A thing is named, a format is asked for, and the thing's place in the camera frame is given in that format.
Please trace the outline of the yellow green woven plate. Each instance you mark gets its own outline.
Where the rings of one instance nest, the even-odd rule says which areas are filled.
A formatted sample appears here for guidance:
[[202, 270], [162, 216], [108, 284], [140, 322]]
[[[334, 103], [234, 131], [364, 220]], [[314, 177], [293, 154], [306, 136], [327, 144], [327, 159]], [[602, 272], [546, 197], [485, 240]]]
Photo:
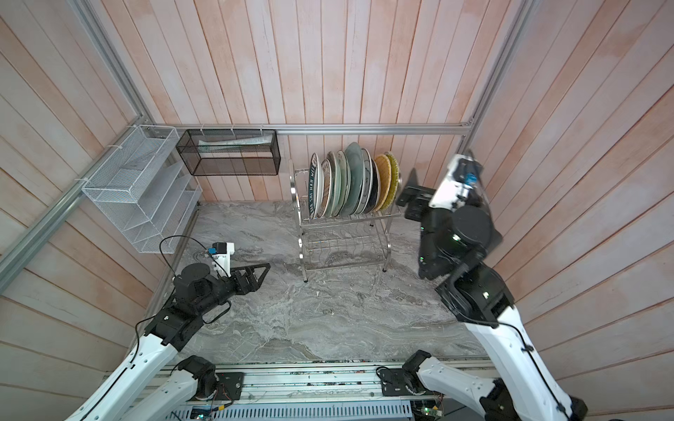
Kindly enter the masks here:
[[383, 210], [386, 210], [393, 204], [394, 199], [396, 198], [399, 185], [399, 164], [398, 160], [391, 152], [386, 152], [384, 155], [389, 159], [391, 164], [390, 188], [383, 205]]

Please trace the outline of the orange woven bamboo plate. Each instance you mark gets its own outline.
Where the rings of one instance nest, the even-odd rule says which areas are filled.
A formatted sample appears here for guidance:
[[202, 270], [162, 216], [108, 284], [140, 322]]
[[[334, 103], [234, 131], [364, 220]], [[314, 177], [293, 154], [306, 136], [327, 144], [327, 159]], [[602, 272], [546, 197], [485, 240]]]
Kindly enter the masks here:
[[375, 158], [375, 163], [378, 174], [378, 199], [374, 211], [378, 212], [384, 207], [384, 202], [391, 187], [391, 161], [389, 154], [379, 154]]

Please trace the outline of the black round plate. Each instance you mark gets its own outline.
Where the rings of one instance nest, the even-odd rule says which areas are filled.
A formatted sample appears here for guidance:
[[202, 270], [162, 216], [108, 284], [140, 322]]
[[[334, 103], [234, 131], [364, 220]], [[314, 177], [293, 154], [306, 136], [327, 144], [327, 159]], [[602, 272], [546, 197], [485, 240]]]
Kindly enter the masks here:
[[365, 209], [366, 213], [371, 213], [375, 210], [379, 198], [379, 174], [377, 163], [374, 160], [371, 160], [371, 168], [372, 168], [371, 172], [372, 180], [371, 180], [369, 201]]

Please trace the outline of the orange sunburst plate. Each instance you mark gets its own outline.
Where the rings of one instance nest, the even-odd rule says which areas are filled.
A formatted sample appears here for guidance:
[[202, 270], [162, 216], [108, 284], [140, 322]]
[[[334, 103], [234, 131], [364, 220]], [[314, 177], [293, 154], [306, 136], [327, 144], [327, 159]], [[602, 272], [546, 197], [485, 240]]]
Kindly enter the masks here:
[[370, 191], [372, 186], [372, 161], [370, 153], [362, 148], [363, 157], [363, 184], [359, 205], [356, 209], [357, 214], [362, 214], [370, 200]]
[[324, 159], [324, 161], [321, 163], [321, 169], [323, 174], [323, 183], [322, 183], [321, 202], [319, 203], [318, 209], [318, 216], [320, 218], [324, 218], [328, 213], [328, 207], [330, 205], [333, 187], [333, 166], [332, 163], [330, 162], [330, 159]]

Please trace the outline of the dark teal ceramic plate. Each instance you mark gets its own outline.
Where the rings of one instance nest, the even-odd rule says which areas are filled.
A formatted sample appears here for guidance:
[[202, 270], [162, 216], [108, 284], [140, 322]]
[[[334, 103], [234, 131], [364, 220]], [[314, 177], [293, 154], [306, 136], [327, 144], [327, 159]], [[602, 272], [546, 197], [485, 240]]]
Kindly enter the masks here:
[[355, 213], [363, 188], [364, 162], [362, 148], [357, 142], [352, 142], [347, 147], [345, 156], [349, 165], [349, 194], [346, 196], [341, 215], [349, 216]]

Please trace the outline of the cream floral plate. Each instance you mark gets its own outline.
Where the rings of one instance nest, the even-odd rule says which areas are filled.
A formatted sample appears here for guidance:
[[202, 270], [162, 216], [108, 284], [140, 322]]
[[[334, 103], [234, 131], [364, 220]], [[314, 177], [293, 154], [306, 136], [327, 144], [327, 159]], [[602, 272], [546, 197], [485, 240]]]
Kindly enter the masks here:
[[340, 150], [337, 153], [337, 164], [338, 169], [340, 170], [340, 192], [338, 195], [338, 201], [336, 204], [336, 216], [339, 216], [342, 212], [342, 209], [346, 203], [348, 194], [349, 194], [349, 184], [350, 184], [350, 168], [346, 154]]

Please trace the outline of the stainless steel dish rack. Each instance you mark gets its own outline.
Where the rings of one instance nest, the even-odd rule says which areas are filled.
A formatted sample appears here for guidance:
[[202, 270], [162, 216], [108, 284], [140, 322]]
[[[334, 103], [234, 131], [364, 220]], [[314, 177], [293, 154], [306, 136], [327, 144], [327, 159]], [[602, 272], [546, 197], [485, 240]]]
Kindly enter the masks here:
[[320, 271], [338, 268], [379, 266], [388, 270], [391, 263], [391, 224], [403, 215], [403, 210], [392, 205], [365, 215], [310, 219], [307, 206], [309, 170], [290, 170], [291, 203], [297, 222], [299, 264], [304, 282]]

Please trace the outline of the light green flower plate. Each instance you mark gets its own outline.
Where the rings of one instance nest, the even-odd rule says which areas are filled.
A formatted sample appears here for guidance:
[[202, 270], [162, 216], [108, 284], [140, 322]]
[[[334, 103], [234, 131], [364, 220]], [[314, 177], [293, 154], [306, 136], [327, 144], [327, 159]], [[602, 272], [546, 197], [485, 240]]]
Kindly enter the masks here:
[[339, 188], [341, 184], [341, 171], [334, 152], [328, 153], [328, 162], [330, 164], [330, 198], [328, 208], [326, 208], [326, 215], [330, 218], [335, 214], [335, 206], [338, 202]]

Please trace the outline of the white plate with text rim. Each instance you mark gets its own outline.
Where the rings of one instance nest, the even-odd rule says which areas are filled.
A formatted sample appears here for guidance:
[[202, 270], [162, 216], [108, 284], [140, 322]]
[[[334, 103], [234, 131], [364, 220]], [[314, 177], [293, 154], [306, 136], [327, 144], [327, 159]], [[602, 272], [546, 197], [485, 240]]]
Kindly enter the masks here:
[[322, 196], [323, 171], [321, 168], [321, 159], [319, 159], [317, 154], [313, 154], [310, 160], [308, 180], [308, 210], [310, 219], [318, 217]]

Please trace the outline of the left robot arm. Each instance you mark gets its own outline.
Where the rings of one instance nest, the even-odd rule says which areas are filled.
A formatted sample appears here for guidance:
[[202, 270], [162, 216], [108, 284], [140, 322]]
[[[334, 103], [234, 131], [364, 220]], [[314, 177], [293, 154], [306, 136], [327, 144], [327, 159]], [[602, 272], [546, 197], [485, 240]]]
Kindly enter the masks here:
[[212, 272], [205, 263], [185, 267], [174, 280], [168, 303], [148, 320], [135, 349], [70, 420], [158, 420], [193, 396], [208, 400], [217, 394], [218, 377], [209, 361], [190, 357], [158, 391], [134, 403], [164, 368], [206, 324], [205, 314], [229, 305], [233, 296], [256, 292], [271, 265], [261, 263]]

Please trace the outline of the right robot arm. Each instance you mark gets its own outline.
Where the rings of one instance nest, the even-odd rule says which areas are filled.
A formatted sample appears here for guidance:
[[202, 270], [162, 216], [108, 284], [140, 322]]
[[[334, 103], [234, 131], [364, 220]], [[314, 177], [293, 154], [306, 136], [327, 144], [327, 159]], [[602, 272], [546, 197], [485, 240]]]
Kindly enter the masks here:
[[502, 236], [475, 191], [479, 178], [465, 172], [444, 184], [448, 191], [423, 187], [412, 173], [396, 204], [421, 225], [419, 277], [439, 282], [435, 291], [442, 303], [478, 339], [498, 375], [469, 375], [419, 350], [403, 366], [410, 388], [442, 394], [486, 420], [584, 419], [586, 403], [555, 381], [506, 282], [484, 262]]

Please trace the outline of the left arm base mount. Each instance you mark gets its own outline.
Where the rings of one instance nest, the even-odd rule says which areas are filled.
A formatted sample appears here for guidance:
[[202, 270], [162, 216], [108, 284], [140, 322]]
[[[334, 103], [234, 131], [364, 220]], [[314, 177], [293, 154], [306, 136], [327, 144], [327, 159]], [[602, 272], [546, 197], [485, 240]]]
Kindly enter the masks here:
[[240, 400], [244, 377], [243, 372], [218, 372], [216, 374], [215, 401], [233, 402]]

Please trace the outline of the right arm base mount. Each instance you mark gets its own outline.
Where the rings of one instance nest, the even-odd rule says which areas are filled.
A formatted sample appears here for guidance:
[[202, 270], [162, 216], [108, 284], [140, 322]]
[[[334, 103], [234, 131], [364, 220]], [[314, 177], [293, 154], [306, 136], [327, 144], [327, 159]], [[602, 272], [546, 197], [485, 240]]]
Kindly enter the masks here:
[[418, 377], [403, 368], [379, 366], [375, 373], [384, 396], [423, 396], [427, 392]]

